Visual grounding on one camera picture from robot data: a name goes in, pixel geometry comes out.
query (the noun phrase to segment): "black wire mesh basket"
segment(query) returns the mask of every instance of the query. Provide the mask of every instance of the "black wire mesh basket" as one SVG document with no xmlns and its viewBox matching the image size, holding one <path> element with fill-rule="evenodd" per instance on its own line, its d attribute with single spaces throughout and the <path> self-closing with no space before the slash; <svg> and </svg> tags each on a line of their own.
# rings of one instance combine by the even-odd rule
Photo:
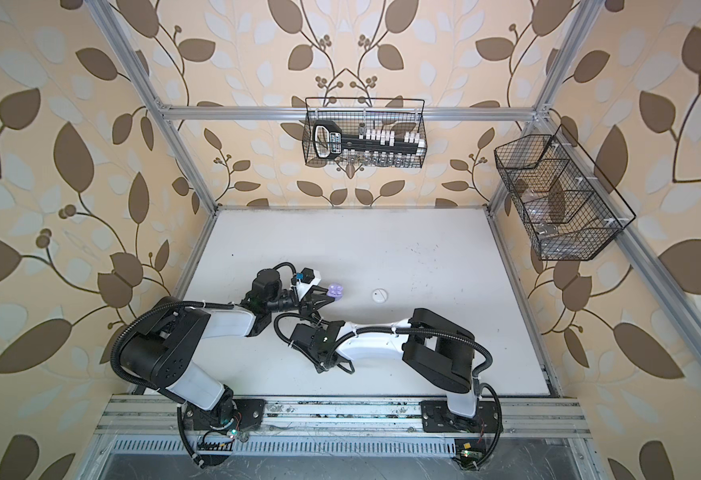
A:
<svg viewBox="0 0 701 480">
<path fill-rule="evenodd" d="M 497 171 L 540 260 L 592 260 L 628 224 L 635 212 L 593 162 L 583 172 L 567 147 L 573 136 L 526 135 L 495 149 Z M 594 183 L 615 193 L 626 212 L 614 211 Z"/>
<path fill-rule="evenodd" d="M 414 98 L 306 98 L 305 164 L 422 168 L 424 107 Z"/>
</svg>

